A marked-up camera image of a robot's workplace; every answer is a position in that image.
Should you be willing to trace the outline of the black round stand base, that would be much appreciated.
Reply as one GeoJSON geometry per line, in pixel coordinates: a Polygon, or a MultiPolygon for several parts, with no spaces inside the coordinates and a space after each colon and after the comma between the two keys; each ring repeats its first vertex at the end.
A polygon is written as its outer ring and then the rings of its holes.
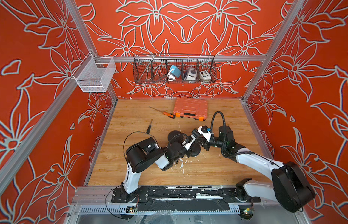
{"type": "Polygon", "coordinates": [[[189,150],[187,151],[186,155],[187,157],[196,157],[201,152],[201,146],[199,143],[192,143],[189,150]]]}

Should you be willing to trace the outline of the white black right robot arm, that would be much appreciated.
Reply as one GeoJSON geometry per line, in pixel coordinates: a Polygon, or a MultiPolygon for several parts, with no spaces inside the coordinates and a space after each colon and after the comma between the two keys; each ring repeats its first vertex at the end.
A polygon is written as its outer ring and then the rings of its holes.
{"type": "Polygon", "coordinates": [[[229,126],[220,126],[218,137],[212,129],[200,126],[192,131],[191,137],[191,143],[198,143],[206,150],[217,147],[223,157],[246,165],[269,179],[269,182],[258,182],[247,178],[238,183],[236,197],[240,201],[246,201],[248,197],[266,198],[278,202],[285,210],[294,213],[316,196],[296,163],[283,163],[258,155],[237,143],[229,126]]]}

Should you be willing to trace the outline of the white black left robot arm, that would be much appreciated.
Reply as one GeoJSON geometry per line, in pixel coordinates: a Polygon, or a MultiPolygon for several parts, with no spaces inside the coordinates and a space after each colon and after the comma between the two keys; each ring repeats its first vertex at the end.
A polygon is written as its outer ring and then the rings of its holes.
{"type": "Polygon", "coordinates": [[[160,147],[154,137],[150,137],[130,146],[125,151],[127,172],[121,184],[121,190],[125,194],[130,195],[138,189],[142,172],[152,164],[166,171],[181,158],[195,157],[201,152],[201,146],[197,142],[199,138],[194,135],[172,131],[167,139],[166,147],[160,147]]]}

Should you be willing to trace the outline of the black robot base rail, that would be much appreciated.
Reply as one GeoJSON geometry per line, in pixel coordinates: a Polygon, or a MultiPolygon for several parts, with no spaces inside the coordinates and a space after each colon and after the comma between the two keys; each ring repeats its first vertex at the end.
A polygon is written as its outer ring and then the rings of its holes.
{"type": "Polygon", "coordinates": [[[238,205],[240,211],[245,206],[260,203],[259,197],[242,194],[235,186],[140,186],[127,195],[121,187],[111,194],[111,203],[128,203],[144,209],[224,209],[238,205]]]}

